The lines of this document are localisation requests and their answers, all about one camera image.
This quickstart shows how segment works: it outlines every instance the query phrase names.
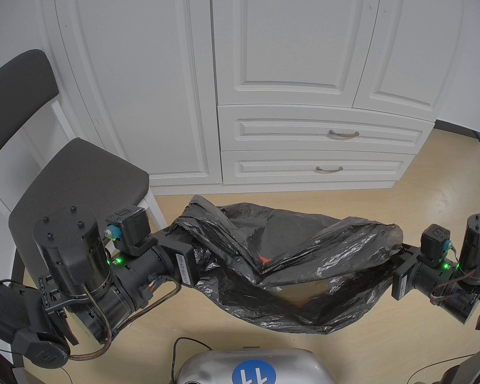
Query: blue circular sticker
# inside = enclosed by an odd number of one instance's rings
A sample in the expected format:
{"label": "blue circular sticker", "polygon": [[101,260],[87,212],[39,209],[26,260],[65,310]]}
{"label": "blue circular sticker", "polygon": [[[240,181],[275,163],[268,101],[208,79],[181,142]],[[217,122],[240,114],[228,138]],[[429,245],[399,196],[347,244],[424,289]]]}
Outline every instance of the blue circular sticker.
{"label": "blue circular sticker", "polygon": [[233,370],[233,384],[275,384],[273,367],[263,360],[247,360]]}

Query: silver metal handle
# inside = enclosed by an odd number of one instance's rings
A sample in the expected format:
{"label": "silver metal handle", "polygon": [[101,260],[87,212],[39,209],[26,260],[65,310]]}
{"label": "silver metal handle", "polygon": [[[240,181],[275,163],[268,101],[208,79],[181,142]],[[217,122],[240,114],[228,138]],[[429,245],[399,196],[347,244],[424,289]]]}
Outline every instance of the silver metal handle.
{"label": "silver metal handle", "polygon": [[343,171],[343,167],[339,166],[338,169],[323,169],[320,167],[315,168],[317,172],[324,172],[324,173],[335,173],[335,172],[340,172]]}
{"label": "silver metal handle", "polygon": [[352,138],[352,137],[357,137],[360,136],[360,132],[356,131],[355,133],[337,133],[333,129],[329,130],[328,133],[332,136],[337,136],[337,137],[346,137],[346,138]]}

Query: garbage bag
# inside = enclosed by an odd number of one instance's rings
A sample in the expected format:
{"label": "garbage bag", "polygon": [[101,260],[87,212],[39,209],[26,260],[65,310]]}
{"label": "garbage bag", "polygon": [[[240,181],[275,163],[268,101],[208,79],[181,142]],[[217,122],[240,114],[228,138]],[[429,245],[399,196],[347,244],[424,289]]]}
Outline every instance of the garbage bag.
{"label": "garbage bag", "polygon": [[289,333],[329,334],[360,319],[392,283],[403,240],[395,224],[216,207],[201,196],[177,226],[195,239],[197,290],[233,316]]}

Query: white drawer front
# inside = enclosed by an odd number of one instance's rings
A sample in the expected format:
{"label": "white drawer front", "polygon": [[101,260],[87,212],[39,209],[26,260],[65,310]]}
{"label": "white drawer front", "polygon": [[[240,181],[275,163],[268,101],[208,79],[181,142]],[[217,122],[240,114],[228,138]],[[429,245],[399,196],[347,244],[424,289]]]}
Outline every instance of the white drawer front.
{"label": "white drawer front", "polygon": [[433,123],[352,108],[229,105],[218,107],[218,126],[222,151],[326,149],[415,155]]}
{"label": "white drawer front", "polygon": [[223,183],[398,180],[413,157],[353,151],[226,151]]}

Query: cabinet door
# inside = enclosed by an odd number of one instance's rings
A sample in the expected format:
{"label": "cabinet door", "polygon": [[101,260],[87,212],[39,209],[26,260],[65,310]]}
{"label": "cabinet door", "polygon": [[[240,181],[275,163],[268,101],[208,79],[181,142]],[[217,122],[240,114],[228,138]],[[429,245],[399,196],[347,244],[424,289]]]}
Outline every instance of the cabinet door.
{"label": "cabinet door", "polygon": [[460,59],[463,0],[381,0],[353,107],[435,121]]}
{"label": "cabinet door", "polygon": [[151,185],[221,183],[208,0],[57,1],[105,148]]}
{"label": "cabinet door", "polygon": [[214,0],[218,103],[351,107],[378,0]]}

